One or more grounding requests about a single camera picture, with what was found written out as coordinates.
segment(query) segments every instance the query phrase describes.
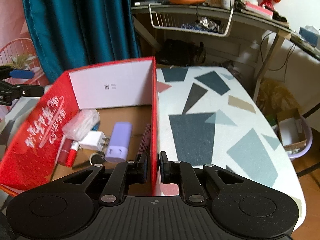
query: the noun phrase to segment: purple power bank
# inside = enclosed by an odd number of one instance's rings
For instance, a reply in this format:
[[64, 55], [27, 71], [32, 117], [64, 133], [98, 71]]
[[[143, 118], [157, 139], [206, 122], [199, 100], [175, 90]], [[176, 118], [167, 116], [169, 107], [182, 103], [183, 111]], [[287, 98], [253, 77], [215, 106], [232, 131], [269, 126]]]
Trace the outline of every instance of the purple power bank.
[[131, 131], [131, 123], [116, 122], [104, 156], [107, 162], [120, 163], [127, 160]]

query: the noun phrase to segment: white power adapter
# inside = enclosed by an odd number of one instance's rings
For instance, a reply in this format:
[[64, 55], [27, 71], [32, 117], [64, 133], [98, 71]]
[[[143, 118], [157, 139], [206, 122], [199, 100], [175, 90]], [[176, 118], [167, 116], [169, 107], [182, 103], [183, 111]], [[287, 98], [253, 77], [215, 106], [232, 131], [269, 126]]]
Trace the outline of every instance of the white power adapter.
[[80, 142], [82, 149], [102, 151], [105, 135], [101, 131], [90, 131]]

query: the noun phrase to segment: red vase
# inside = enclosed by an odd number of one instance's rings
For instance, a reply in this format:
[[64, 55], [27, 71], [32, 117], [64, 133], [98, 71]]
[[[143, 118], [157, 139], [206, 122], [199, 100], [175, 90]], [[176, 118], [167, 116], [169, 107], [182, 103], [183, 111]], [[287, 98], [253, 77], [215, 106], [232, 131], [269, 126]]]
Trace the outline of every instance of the red vase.
[[273, 4], [272, 4], [272, 0], [263, 0], [262, 3], [260, 4], [260, 6], [262, 6], [263, 4], [265, 6], [268, 6], [273, 11], [275, 10], [275, 8], [273, 7]]

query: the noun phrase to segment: wooden floor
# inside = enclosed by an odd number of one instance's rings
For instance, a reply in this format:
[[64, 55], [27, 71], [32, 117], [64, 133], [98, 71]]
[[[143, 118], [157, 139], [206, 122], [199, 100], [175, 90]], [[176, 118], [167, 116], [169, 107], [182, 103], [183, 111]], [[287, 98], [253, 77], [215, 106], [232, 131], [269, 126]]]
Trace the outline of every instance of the wooden floor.
[[[313, 142], [303, 157], [293, 160], [295, 170], [320, 162], [320, 133], [312, 130]], [[320, 169], [299, 178], [307, 203], [307, 216], [303, 224], [293, 232], [294, 240], [320, 240]]]

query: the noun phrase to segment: crosshair symbol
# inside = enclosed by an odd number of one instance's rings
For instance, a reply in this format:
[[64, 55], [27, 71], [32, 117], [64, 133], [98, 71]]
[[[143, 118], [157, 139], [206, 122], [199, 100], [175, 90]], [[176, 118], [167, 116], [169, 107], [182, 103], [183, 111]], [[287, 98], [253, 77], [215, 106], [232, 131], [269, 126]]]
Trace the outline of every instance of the crosshair symbol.
[[158, 204], [160, 201], [158, 201], [158, 200], [156, 200], [156, 199], [153, 199], [153, 200], [151, 200], [150, 201], [153, 205], [156, 205], [156, 204]]

